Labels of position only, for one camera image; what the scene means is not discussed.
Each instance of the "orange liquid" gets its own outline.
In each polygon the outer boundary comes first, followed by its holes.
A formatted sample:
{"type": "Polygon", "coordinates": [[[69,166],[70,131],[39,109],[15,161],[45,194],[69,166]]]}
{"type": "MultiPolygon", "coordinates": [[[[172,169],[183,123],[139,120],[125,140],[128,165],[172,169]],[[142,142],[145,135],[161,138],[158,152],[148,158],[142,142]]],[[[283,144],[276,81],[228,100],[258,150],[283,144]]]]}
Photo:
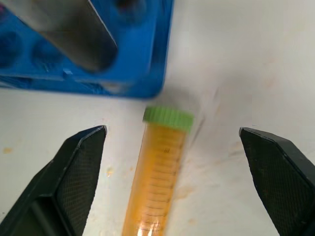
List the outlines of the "orange liquid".
{"type": "Polygon", "coordinates": [[[148,124],[133,179],[123,236],[162,236],[186,132],[148,124]]]}

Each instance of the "yellow liquid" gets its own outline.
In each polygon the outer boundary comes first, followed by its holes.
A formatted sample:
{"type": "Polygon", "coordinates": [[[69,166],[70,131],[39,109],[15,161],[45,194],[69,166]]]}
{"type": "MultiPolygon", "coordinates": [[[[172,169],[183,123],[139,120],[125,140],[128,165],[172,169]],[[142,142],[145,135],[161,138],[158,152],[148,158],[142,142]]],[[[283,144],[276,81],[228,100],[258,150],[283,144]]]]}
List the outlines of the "yellow liquid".
{"type": "Polygon", "coordinates": [[[186,132],[148,124],[125,218],[123,236],[162,236],[186,132]]]}

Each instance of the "green screw cap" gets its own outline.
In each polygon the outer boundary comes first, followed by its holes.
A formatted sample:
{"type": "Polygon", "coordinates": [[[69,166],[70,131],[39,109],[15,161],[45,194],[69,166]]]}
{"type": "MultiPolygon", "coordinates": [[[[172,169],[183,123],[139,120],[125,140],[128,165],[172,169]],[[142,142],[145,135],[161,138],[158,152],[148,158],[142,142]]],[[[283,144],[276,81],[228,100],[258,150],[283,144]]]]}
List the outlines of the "green screw cap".
{"type": "Polygon", "coordinates": [[[152,106],[146,108],[143,121],[189,133],[193,124],[193,115],[168,107],[152,106]]]}

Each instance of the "white countertop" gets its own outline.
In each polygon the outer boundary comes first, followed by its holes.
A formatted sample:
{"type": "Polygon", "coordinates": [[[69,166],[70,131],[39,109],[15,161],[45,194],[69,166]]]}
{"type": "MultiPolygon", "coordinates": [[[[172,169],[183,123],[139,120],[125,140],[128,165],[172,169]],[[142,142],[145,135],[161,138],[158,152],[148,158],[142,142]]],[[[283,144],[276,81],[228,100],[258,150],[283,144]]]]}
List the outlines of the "white countertop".
{"type": "MultiPolygon", "coordinates": [[[[238,130],[254,126],[290,139],[315,162],[314,9],[313,0],[176,1],[158,100],[204,120],[182,163],[167,236],[278,235],[238,130]]],[[[105,124],[84,236],[120,236],[148,103],[1,89],[0,221],[66,138],[105,124]]]]}

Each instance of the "green cap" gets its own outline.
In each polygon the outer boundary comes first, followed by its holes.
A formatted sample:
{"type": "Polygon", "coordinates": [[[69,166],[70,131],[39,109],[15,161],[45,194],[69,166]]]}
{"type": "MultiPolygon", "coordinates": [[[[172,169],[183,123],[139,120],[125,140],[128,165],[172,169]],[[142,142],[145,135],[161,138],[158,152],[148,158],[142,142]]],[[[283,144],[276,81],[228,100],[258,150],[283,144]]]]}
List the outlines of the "green cap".
{"type": "Polygon", "coordinates": [[[152,106],[146,108],[143,121],[190,132],[193,115],[168,107],[152,106]]]}

